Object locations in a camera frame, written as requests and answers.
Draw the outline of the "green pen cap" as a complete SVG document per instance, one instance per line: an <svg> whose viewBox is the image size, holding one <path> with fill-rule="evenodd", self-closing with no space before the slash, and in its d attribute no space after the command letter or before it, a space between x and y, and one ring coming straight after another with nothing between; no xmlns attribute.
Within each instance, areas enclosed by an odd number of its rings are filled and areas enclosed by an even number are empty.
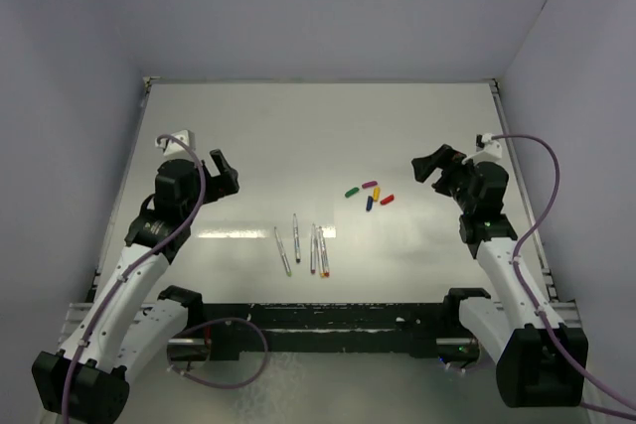
<svg viewBox="0 0 636 424"><path fill-rule="evenodd" d="M352 195L356 194L360 189L358 187L352 188L345 193L345 198L349 198Z"/></svg>

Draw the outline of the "blue marker pen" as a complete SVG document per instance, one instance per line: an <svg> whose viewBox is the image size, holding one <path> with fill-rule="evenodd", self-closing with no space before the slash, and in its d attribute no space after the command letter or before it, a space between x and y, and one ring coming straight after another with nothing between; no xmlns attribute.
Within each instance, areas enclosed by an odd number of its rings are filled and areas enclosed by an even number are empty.
<svg viewBox="0 0 636 424"><path fill-rule="evenodd" d="M300 249L300 236L299 236L299 223L297 214L292 215L292 232L293 232L293 244L294 244L294 259L296 263L301 262L301 249Z"/></svg>

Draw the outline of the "green marker pen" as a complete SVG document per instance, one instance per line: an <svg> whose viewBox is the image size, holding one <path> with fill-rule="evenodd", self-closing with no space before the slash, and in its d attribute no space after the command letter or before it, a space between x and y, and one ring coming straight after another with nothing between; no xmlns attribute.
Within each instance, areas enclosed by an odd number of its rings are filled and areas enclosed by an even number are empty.
<svg viewBox="0 0 636 424"><path fill-rule="evenodd" d="M286 250L284 248L282 239L281 239L281 237L279 235L278 228L275 226L273 231L274 231L274 238L275 238L275 241L276 241L277 249L278 249L278 252L279 252L283 267L284 267L284 270L285 270L285 274L288 277L291 277L292 276L291 266L290 266L289 259L287 257Z"/></svg>

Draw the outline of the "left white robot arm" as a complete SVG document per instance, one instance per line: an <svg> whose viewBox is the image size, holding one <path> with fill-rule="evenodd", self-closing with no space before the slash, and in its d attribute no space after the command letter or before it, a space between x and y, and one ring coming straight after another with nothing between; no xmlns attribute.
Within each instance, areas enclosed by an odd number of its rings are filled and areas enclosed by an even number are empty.
<svg viewBox="0 0 636 424"><path fill-rule="evenodd" d="M113 423L146 364L180 334L205 323L201 294L177 286L160 293L149 311L144 300L191 234L196 204L239 191L238 173L220 150L204 163L170 156L158 169L155 192L131 223L114 272L80 325L56 353L41 352L32 374L43 407L83 423Z"/></svg>

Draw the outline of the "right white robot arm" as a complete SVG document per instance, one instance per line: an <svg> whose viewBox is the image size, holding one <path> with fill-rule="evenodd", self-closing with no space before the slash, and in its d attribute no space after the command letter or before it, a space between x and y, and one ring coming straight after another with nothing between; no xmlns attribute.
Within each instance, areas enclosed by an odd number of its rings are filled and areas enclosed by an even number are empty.
<svg viewBox="0 0 636 424"><path fill-rule="evenodd" d="M496 365L496 382L511 408L575 407L582 398L588 340L571 328L543 295L520 252L518 236L503 213L509 175L498 165L501 146L492 141L467 156L442 145L411 164L423 183L440 173L433 189L461 210L459 234L488 276L495 299L457 292L459 302L442 311L453 336L470 332Z"/></svg>

